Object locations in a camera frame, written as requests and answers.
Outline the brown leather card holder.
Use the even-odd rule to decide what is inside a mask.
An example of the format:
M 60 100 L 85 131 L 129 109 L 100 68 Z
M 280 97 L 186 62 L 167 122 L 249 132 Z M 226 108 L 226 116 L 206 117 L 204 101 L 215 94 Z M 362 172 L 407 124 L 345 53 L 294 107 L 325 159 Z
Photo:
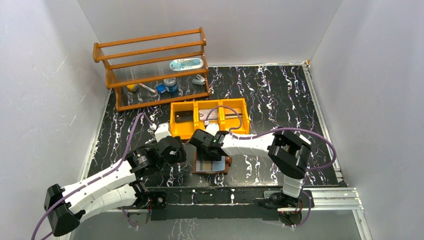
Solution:
M 194 160 L 194 174 L 227 174 L 233 159 L 230 156 L 223 156 L 219 161 L 204 160 L 197 157 Z

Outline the yellow three-compartment bin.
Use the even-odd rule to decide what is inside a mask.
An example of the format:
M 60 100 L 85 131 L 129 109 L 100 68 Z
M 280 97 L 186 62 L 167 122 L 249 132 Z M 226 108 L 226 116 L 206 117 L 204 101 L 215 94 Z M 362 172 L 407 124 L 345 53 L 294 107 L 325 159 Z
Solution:
M 170 106 L 170 133 L 188 140 L 205 124 L 216 124 L 221 131 L 250 133 L 250 118 L 244 98 L 173 102 Z

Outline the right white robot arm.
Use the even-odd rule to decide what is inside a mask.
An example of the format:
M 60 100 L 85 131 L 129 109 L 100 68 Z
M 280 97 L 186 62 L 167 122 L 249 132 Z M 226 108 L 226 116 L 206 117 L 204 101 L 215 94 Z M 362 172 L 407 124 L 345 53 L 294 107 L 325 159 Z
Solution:
M 306 137 L 289 130 L 255 135 L 221 130 L 211 134 L 197 129 L 189 143 L 210 161 L 238 155 L 270 159 L 283 174 L 282 195 L 292 199 L 300 196 L 312 152 L 311 142 Z

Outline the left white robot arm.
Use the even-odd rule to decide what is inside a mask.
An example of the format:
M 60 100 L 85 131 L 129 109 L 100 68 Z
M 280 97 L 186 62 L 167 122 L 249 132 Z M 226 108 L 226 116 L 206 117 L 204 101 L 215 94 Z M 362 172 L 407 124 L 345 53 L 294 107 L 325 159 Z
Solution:
M 66 186 L 50 186 L 44 209 L 52 235 L 66 235 L 84 220 L 112 209 L 151 206 L 156 194 L 149 192 L 142 178 L 186 159 L 181 137 L 166 136 L 128 152 L 91 177 Z

